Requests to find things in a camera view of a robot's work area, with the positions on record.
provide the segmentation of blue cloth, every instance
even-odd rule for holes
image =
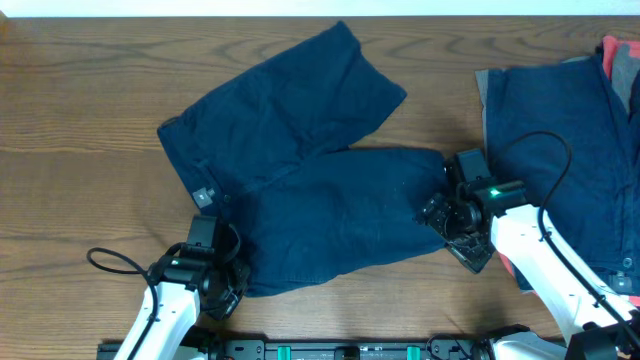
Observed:
[[[634,86],[631,106],[640,101]],[[573,146],[568,176],[551,199],[554,225],[613,289],[640,293],[640,116],[627,115],[600,55],[553,66],[491,70],[486,107],[489,159],[515,138],[550,130]],[[539,204],[565,164],[562,145],[538,136],[496,164],[498,176],[521,179]],[[615,276],[630,280],[617,289]]]
[[[339,22],[158,129],[202,214],[222,216],[242,235],[248,296],[442,248],[432,229],[412,220],[446,190],[440,153],[345,150],[405,96]]]

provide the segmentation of wooden table surface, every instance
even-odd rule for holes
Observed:
[[[212,88],[336,19],[10,20],[0,40],[0,358],[91,359],[122,339],[145,284],[101,272],[102,246],[147,266],[197,213],[155,135]],[[354,18],[365,56],[409,96],[361,146],[482,146],[473,71],[640,39],[638,18]],[[522,323],[557,336],[498,260],[447,252],[244,299],[226,331],[272,339],[425,338]]]

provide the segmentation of wood grain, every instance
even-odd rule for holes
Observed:
[[[197,212],[155,136],[203,94],[336,19],[16,19],[0,42],[0,359],[91,359],[122,339],[144,284],[84,259],[141,264]],[[409,93],[358,146],[482,145],[473,70],[553,63],[637,18],[354,18],[365,56]],[[497,260],[471,275],[446,252],[245,299],[214,328],[273,339],[424,338],[522,323],[558,329]]]

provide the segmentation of navy blue garment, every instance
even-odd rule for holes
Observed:
[[[488,85],[489,159],[532,131],[550,130],[565,137],[574,159],[550,200],[551,220],[615,291],[640,293],[640,132],[613,92],[601,56],[492,70]],[[532,137],[502,156],[496,173],[523,180],[529,199],[539,204],[561,173],[564,154],[557,140]]]
[[[446,189],[429,150],[345,150],[406,93],[342,23],[211,91],[158,129],[202,214],[243,236],[249,296],[442,248],[412,218]]]

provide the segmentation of cable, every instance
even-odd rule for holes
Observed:
[[[622,318],[622,316],[611,306],[611,304],[609,304],[609,302],[607,301],[607,297],[601,294],[594,286],[592,286],[591,283],[587,281],[587,279],[585,279],[584,276],[582,276],[582,274],[580,274],[578,270],[576,270],[576,268],[569,262],[569,260],[567,260],[564,254],[562,254],[562,252],[558,249],[556,244],[551,239],[551,233],[546,231],[543,215],[544,215],[544,212],[546,211],[547,204],[549,203],[551,196],[553,196],[553,193],[558,189],[558,186],[560,186],[560,183],[562,183],[562,180],[564,180],[567,173],[569,172],[569,167],[571,166],[571,162],[573,160],[573,149],[571,148],[571,145],[569,145],[567,140],[565,140],[562,136],[554,132],[544,131],[544,130],[534,131],[534,132],[522,135],[519,138],[513,140],[508,145],[506,145],[504,148],[502,148],[500,151],[500,154],[491,161],[491,166],[493,166],[493,164],[495,164],[496,161],[502,155],[504,155],[509,149],[511,149],[511,147],[521,142],[522,140],[534,135],[547,135],[560,141],[564,146],[564,149],[567,155],[567,162],[564,167],[564,170],[558,177],[558,180],[556,180],[556,182],[551,187],[551,190],[549,190],[547,195],[545,195],[545,197],[542,200],[542,204],[538,208],[537,220],[538,220],[538,227],[540,230],[540,234],[542,235],[542,238],[547,241],[547,244],[549,244],[549,247],[551,248],[553,253],[558,257],[558,259],[560,259],[560,262],[562,262],[562,264],[567,268],[567,270],[569,270],[569,272],[578,280],[578,282],[582,286],[584,286],[584,288],[589,292],[589,294],[591,294],[591,296],[594,297],[594,299],[596,300],[596,305],[598,304],[602,305],[602,307],[609,313],[609,315],[611,315],[611,317],[613,317],[618,322],[620,327],[627,333],[629,340],[633,344],[633,347],[636,349],[636,351],[640,351],[640,337],[638,337],[638,334],[636,334],[636,332],[631,328],[631,326],[629,326],[629,324],[627,324],[624,318]]]
[[[91,255],[93,253],[96,253],[96,252],[97,253],[103,253],[103,254],[111,255],[111,256],[115,256],[118,259],[120,259],[120,260],[126,262],[127,264],[131,265],[131,267],[136,269],[136,271],[118,270],[118,269],[112,269],[112,268],[100,265],[97,262],[95,262],[95,260],[93,260],[93,258],[91,257]],[[135,358],[135,356],[136,356],[136,353],[138,352],[138,349],[140,348],[140,345],[142,345],[142,342],[144,341],[145,337],[149,333],[149,330],[151,330],[151,325],[153,325],[153,323],[156,320],[156,317],[158,316],[158,293],[156,291],[156,287],[151,283],[151,279],[149,278],[149,275],[147,275],[147,272],[140,265],[138,265],[135,261],[131,260],[130,258],[128,258],[128,257],[126,257],[126,256],[124,256],[124,255],[122,255],[122,254],[120,254],[118,252],[115,252],[113,250],[104,249],[104,248],[100,248],[100,247],[95,247],[95,248],[89,249],[89,251],[87,251],[87,261],[89,261],[89,263],[91,265],[97,267],[98,269],[104,270],[104,271],[110,272],[110,273],[126,274],[126,275],[140,274],[140,275],[142,275],[144,280],[147,282],[147,285],[149,286],[149,290],[151,291],[151,298],[153,300],[153,307],[152,307],[152,310],[151,310],[151,315],[149,315],[149,319],[147,321],[147,325],[142,330],[142,333],[140,334],[140,337],[138,338],[138,341],[136,341],[136,344],[131,349],[131,353],[129,353],[129,357],[127,358],[128,360],[133,360]]]
[[[443,337],[444,338],[449,338],[449,339],[455,341],[455,343],[458,345],[458,347],[460,348],[460,352],[462,353],[462,355],[464,355],[464,358],[460,359],[460,360],[471,360],[471,355],[469,355],[469,353],[467,353],[464,350],[462,345],[460,345],[460,342],[458,342],[458,339],[454,338],[453,336],[451,336],[449,334],[435,334],[429,339],[429,341],[427,341],[427,351],[429,352],[429,355],[431,355],[432,358],[434,358],[435,360],[443,360],[438,355],[434,355],[433,351],[431,350],[431,342],[433,342],[433,340],[435,340],[436,338],[443,338]]]

